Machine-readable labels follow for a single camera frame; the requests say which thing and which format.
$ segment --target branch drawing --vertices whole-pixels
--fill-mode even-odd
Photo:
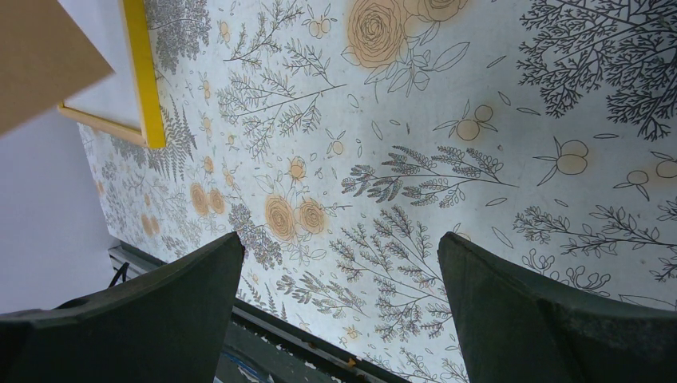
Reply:
[[[522,256],[522,263],[538,274],[554,279],[567,286],[575,287],[578,290],[601,297],[611,296],[607,291],[600,290],[612,279],[609,274],[600,275],[599,273],[591,273],[587,277],[584,277],[585,266],[578,266],[576,269],[569,267],[566,271],[566,278],[562,278],[559,271],[550,270],[555,263],[555,257],[550,255],[545,258],[545,256],[541,255],[537,258],[536,249],[531,249],[528,257],[526,255]]]
[[[425,156],[412,149],[402,146],[393,146],[404,153],[389,153],[391,160],[382,165],[390,166],[392,176],[376,176],[376,169],[370,165],[355,165],[350,175],[343,179],[343,193],[354,192],[359,196],[367,192],[369,198],[375,198],[377,203],[393,200],[400,190],[403,196],[414,199],[414,206],[426,206],[438,202],[439,207],[451,207],[465,200],[465,193],[461,185],[469,182],[487,184],[505,184],[498,179],[497,173],[503,168],[498,159],[468,148],[461,149],[448,146],[438,146],[440,154]],[[447,165],[447,172],[438,169],[438,166]],[[418,184],[405,185],[409,180],[422,180]]]
[[[155,52],[162,69],[176,74],[179,55],[196,60],[200,41],[209,45],[207,0],[147,0],[145,11],[148,31],[156,34]]]
[[[310,271],[306,271],[299,281],[303,284],[303,287],[299,286],[296,280],[289,275],[283,275],[282,279],[277,282],[277,290],[284,291],[285,295],[291,294],[297,303],[306,305],[312,302],[317,307],[317,311],[322,314],[331,313],[334,319],[345,318],[346,311],[344,309],[354,310],[367,317],[362,311],[366,302],[347,287],[343,287],[334,281],[324,283]]]
[[[571,229],[569,218],[561,215],[555,217],[540,207],[531,206],[524,213],[517,214],[513,223],[513,230],[524,233],[529,242],[547,244],[551,235],[558,234],[568,237],[568,243],[561,245],[562,255],[577,256],[579,252],[589,256],[594,254],[601,258],[602,254],[618,255],[618,245],[626,245],[636,251],[645,246],[666,248],[677,255],[677,243],[665,242],[660,238],[659,228],[640,228],[632,214],[625,212],[623,207],[603,207],[597,205],[597,211],[591,212],[590,216],[595,219],[606,221],[602,230],[593,230],[591,225],[583,223],[580,231]],[[677,256],[670,260],[659,258],[663,263],[663,270],[651,270],[656,281],[665,282],[668,278],[677,277]]]
[[[547,114],[559,118],[603,84],[608,119],[639,126],[658,140],[677,102],[677,3],[668,0],[535,0],[521,17],[535,30],[517,62],[521,85],[540,87]]]

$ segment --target orange rose illustration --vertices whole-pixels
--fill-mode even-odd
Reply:
[[[468,0],[404,0],[404,8],[413,15],[432,22],[449,20],[462,9]]]
[[[396,0],[358,0],[348,20],[348,40],[361,66],[376,68],[395,59],[405,41],[402,8]]]
[[[314,199],[303,201],[299,209],[299,222],[309,233],[318,234],[324,230],[324,211]]]
[[[191,185],[191,201],[197,214],[205,216],[209,214],[207,195],[204,194],[204,189],[200,184]]]
[[[283,241],[289,241],[296,234],[294,213],[282,197],[270,197],[266,201],[266,222],[273,234]]]
[[[209,206],[214,209],[216,214],[223,214],[226,211],[226,203],[220,191],[212,189],[209,192]]]
[[[147,236],[152,236],[152,224],[146,214],[141,215],[141,226],[144,227],[144,233],[146,233]]]
[[[306,178],[306,161],[299,156],[294,157],[289,165],[289,174],[296,182]]]

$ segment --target tree illustration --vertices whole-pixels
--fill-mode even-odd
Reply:
[[[209,45],[207,0],[146,0],[148,31],[157,33],[155,51],[163,69],[176,74],[179,55],[192,60],[200,52],[200,41]]]
[[[658,140],[677,102],[677,2],[534,0],[521,17],[536,31],[520,51],[521,85],[540,87],[547,114],[559,118],[604,84],[608,119],[639,126]]]

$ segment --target fern drawing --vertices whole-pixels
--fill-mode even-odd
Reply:
[[[535,0],[521,17],[535,30],[520,51],[521,85],[540,87],[547,114],[561,117],[585,93],[610,85],[608,119],[658,140],[677,102],[677,2]]]
[[[192,158],[192,150],[197,150],[195,136],[188,127],[186,112],[181,107],[181,114],[172,99],[173,111],[170,112],[162,105],[160,111],[164,122],[164,138],[166,146],[160,149],[148,150],[148,166],[167,178],[178,175],[184,180],[184,166],[186,158]]]

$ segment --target botanical print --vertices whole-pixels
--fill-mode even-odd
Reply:
[[[557,149],[557,156],[536,156],[537,160],[554,162],[555,164],[550,168],[548,174],[538,183],[541,186],[550,181],[558,172],[566,176],[575,176],[585,172],[588,168],[588,160],[585,157],[588,155],[588,146],[579,140],[570,140],[560,144],[555,137],[555,146]]]
[[[610,85],[609,120],[638,125],[637,136],[645,140],[670,134],[677,102],[677,3],[536,0],[521,23],[538,32],[519,47],[526,56],[517,62],[524,71],[521,84],[540,88],[548,115],[562,117],[584,93]]]
[[[365,85],[388,80],[388,93],[412,85],[423,91],[428,87],[428,73],[442,72],[456,65],[468,50],[469,42],[449,47],[434,60],[431,42],[440,23],[452,18],[467,0],[358,0],[347,21],[348,45],[341,56],[352,65],[372,69]]]
[[[439,146],[439,154],[431,157],[401,146],[393,148],[404,154],[388,153],[392,160],[382,162],[381,165],[390,166],[396,176],[376,176],[376,170],[370,165],[355,165],[350,173],[352,177],[345,178],[341,183],[343,193],[355,192],[353,196],[356,197],[366,191],[368,197],[376,198],[376,202],[380,203],[393,200],[403,190],[403,196],[414,199],[410,202],[414,206],[438,203],[439,207],[452,207],[465,201],[461,185],[468,182],[515,187],[498,179],[497,172],[503,168],[502,162],[473,148],[462,152],[459,148]],[[465,154],[474,164],[466,162]],[[438,165],[440,168],[447,165],[448,170],[437,169]],[[424,181],[418,185],[405,186],[411,178]]]
[[[117,238],[171,262],[237,231],[238,298],[414,383],[469,381],[448,231],[676,310],[672,2],[145,6],[167,145],[81,126]]]

